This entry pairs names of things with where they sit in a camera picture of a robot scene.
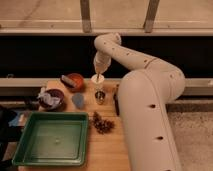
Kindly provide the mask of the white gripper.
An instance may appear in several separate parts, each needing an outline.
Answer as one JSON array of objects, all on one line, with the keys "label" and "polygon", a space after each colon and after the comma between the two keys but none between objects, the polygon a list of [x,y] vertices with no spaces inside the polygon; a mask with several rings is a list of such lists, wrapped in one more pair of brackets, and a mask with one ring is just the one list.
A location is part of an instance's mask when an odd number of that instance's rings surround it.
[{"label": "white gripper", "polygon": [[111,58],[109,56],[101,56],[97,54],[93,61],[95,72],[97,74],[103,74],[107,71],[108,67],[111,65]]}]

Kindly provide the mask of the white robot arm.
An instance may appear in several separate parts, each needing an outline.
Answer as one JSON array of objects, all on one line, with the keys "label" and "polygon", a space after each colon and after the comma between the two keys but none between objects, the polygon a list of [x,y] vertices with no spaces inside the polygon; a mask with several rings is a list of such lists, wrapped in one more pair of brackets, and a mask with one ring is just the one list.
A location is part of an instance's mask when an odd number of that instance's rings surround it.
[{"label": "white robot arm", "polygon": [[184,91],[181,69],[121,45],[117,33],[94,40],[94,68],[104,73],[113,60],[129,70],[118,88],[118,104],[131,171],[182,171],[166,104]]}]

